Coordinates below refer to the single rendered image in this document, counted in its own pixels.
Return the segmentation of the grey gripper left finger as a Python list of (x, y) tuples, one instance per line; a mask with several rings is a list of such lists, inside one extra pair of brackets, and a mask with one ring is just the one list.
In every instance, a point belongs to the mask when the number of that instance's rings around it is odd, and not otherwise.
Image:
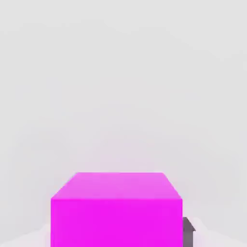
[(13, 247), (51, 247), (50, 224), (19, 237), (14, 241)]

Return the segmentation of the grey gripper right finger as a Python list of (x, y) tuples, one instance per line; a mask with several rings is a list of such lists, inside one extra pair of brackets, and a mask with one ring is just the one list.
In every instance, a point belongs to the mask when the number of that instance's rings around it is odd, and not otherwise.
[(217, 247), (219, 235), (210, 231), (199, 219), (183, 217), (183, 247)]

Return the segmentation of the small magenta cube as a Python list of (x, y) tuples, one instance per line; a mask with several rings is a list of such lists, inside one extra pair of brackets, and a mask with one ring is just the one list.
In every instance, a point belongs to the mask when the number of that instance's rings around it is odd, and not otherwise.
[(183, 247), (182, 198), (163, 173), (77, 173), (51, 198), (51, 247)]

